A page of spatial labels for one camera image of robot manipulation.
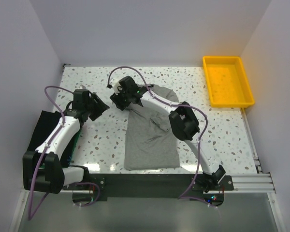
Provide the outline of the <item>grey t shirt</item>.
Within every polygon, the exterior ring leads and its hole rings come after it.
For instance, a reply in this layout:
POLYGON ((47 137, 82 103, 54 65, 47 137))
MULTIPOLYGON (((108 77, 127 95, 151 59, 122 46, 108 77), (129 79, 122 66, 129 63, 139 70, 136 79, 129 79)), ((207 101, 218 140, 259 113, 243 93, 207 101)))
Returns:
POLYGON ((177 139, 168 116, 133 103, 127 110, 124 168, 132 171, 179 167, 177 139))

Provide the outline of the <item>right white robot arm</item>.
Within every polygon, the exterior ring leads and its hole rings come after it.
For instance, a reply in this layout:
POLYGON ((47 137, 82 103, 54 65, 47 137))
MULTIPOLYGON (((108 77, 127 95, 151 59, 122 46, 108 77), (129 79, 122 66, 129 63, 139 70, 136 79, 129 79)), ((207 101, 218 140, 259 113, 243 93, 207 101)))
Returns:
POLYGON ((194 153, 205 176, 205 183, 209 189, 216 190, 223 184, 226 174, 224 168, 216 159, 205 154, 201 149, 199 121, 187 102, 173 102, 162 98, 147 86, 138 86, 134 79, 126 76, 120 80, 110 78, 107 87, 114 90, 110 99, 120 110, 124 110, 131 103, 155 110, 168 116, 173 135, 185 142, 194 153))

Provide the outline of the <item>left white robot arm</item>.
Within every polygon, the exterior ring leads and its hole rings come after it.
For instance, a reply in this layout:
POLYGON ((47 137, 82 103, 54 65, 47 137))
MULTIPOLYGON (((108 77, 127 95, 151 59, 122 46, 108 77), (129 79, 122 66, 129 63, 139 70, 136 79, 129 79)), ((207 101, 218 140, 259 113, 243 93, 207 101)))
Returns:
POLYGON ((24 189, 54 194, 70 184, 87 189, 88 168, 70 165, 70 158, 82 126, 108 109, 96 93, 77 89, 64 111, 43 111, 22 158, 24 189))

